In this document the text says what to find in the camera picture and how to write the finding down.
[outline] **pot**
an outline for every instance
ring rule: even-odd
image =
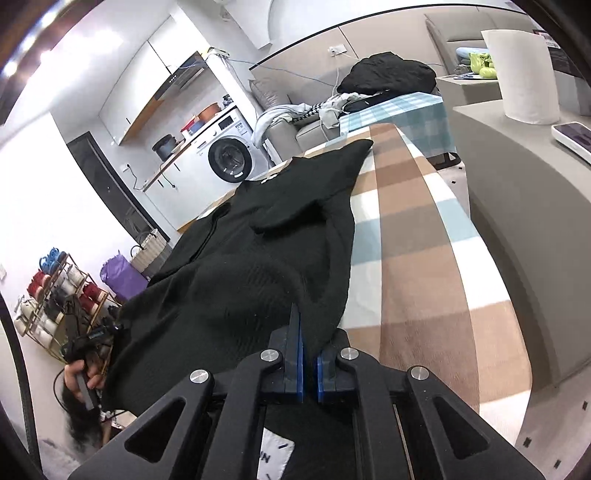
[[[173,149],[176,146],[177,139],[172,135],[166,135],[154,144],[152,150],[158,154],[160,160],[165,161],[170,155],[172,155]]]
[[[207,108],[205,108],[197,117],[202,121],[202,122],[209,122],[213,117],[216,116],[216,113],[221,112],[222,109],[220,108],[220,106],[216,103],[212,103],[210,106],[208,106]]]

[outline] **ceiling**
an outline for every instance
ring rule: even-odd
[[[174,0],[105,0],[75,25],[31,76],[0,143],[50,111],[60,132],[95,118],[135,53],[166,20]]]

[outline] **light blue towel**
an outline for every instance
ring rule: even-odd
[[[470,53],[488,53],[488,48],[460,47],[456,49],[459,59],[470,59]]]

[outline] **black clothing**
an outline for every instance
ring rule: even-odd
[[[339,93],[374,93],[390,90],[393,97],[407,93],[431,93],[435,72],[417,60],[403,60],[391,51],[357,62],[337,88]]]
[[[121,308],[131,328],[113,349],[103,408],[141,414],[195,369],[234,368],[288,323],[292,303],[310,362],[345,309],[350,194],[372,144],[294,158],[192,224],[148,288]]]

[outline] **washing machine door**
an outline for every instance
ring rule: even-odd
[[[222,137],[209,147],[209,165],[222,180],[240,183],[251,173],[252,157],[238,138]]]

